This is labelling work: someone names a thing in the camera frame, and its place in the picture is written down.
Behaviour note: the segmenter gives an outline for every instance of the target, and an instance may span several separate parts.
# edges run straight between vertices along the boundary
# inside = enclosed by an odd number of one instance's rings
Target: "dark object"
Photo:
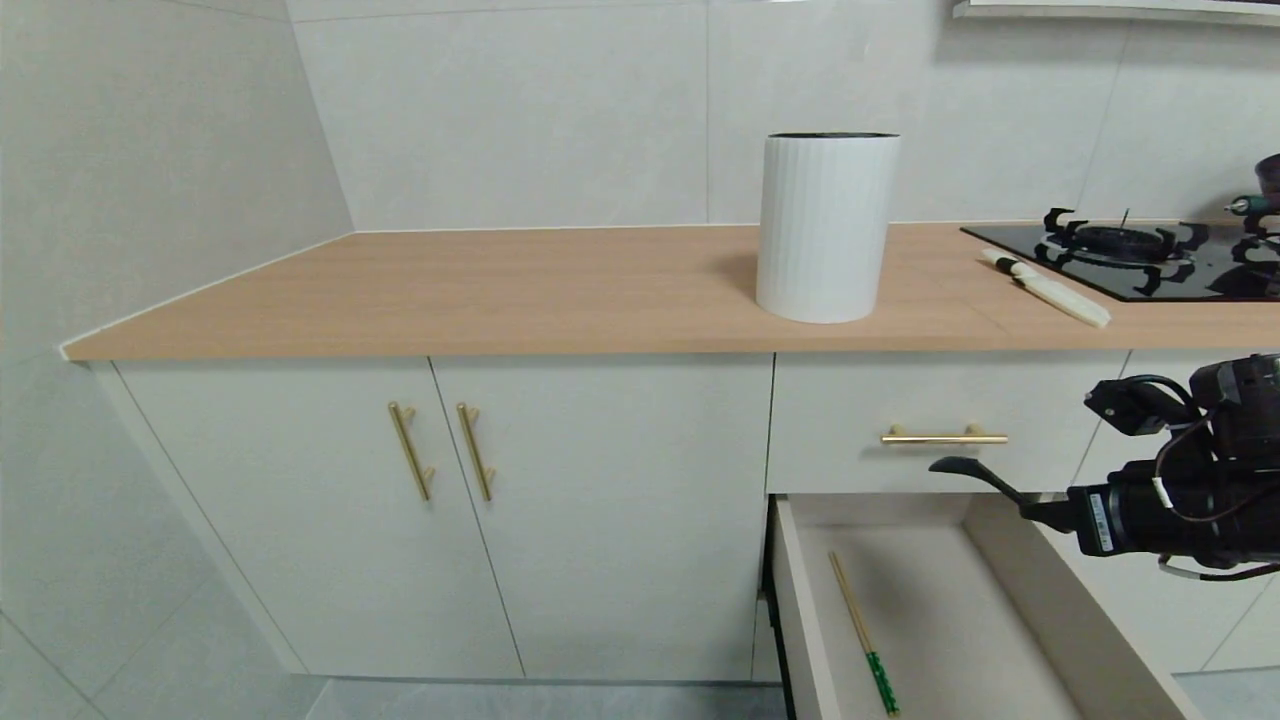
[[[1224,208],[1233,215],[1275,215],[1280,214],[1280,191],[1263,195],[1242,195]]]
[[[1280,155],[1272,155],[1253,167],[1262,193],[1280,192]]]
[[[960,229],[1128,302],[1280,297],[1280,236],[1268,234],[1258,224],[1260,217],[1247,215],[1243,225],[1134,223],[1117,227],[1087,220],[1064,222],[1070,213],[1053,208],[1044,215],[1043,228],[982,225]]]
[[[1073,487],[1065,500],[1036,502],[969,457],[943,457],[937,473],[983,480],[1023,518],[1076,534],[1085,555],[1188,556],[1235,580],[1280,571],[1280,355],[1252,355],[1197,370],[1188,392],[1160,375],[1102,380],[1085,405],[1126,436],[1169,428],[1153,460],[1126,462],[1106,484]],[[1161,493],[1167,492],[1172,507]]]

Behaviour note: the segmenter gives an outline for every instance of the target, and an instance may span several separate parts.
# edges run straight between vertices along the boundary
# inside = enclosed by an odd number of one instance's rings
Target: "white cabinet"
[[[434,366],[529,678],[751,678],[769,355]]]
[[[1280,666],[1280,583],[1253,580],[1265,588],[1206,670]]]
[[[1196,369],[1243,357],[1249,352],[1248,350],[1137,350],[1130,356],[1124,375],[1153,373],[1185,386]],[[1107,474],[1119,470],[1125,462],[1155,457],[1156,451],[1167,439],[1167,432],[1157,436],[1126,437],[1103,423],[1080,465],[1075,484],[1105,483]],[[1204,669],[1213,651],[1266,585],[1266,580],[1238,583],[1187,580],[1160,571],[1152,555],[1085,557],[1080,555],[1074,537],[1060,537],[1056,542],[1068,562],[1091,580],[1098,593],[1098,601],[1107,612],[1135,643],[1148,648],[1158,662],[1174,673]],[[1196,566],[1188,559],[1176,559],[1174,562],[1187,568]],[[1248,642],[1248,638],[1242,638],[1239,644]],[[1265,641],[1258,638],[1257,643],[1261,647]],[[1243,651],[1238,653],[1239,657],[1248,655]]]
[[[311,673],[521,676],[425,359],[119,368]],[[430,502],[389,402],[416,409]]]
[[[769,492],[974,492],[978,480],[928,471],[972,455],[1016,488],[1062,491],[1098,419],[1084,393],[1125,352],[778,355]],[[891,425],[961,434],[977,424],[1007,445],[886,446]]]

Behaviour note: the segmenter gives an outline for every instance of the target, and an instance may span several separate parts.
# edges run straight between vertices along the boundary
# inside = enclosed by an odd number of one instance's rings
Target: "white cylindrical container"
[[[899,136],[782,133],[764,143],[755,301],[803,323],[870,315]]]

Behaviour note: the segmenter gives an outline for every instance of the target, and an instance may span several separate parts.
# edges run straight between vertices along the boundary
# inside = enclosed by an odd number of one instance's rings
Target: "gas stove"
[[[1280,299],[1280,233],[1253,223],[1093,224],[1053,208],[1044,227],[964,232],[1125,302]]]

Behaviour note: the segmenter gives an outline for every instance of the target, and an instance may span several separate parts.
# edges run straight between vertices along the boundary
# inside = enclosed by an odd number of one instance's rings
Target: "wooden countertop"
[[[136,315],[70,360],[605,352],[1280,347],[1277,304],[1123,304],[1091,328],[893,225],[876,313],[810,325],[753,300],[754,225],[355,233]]]

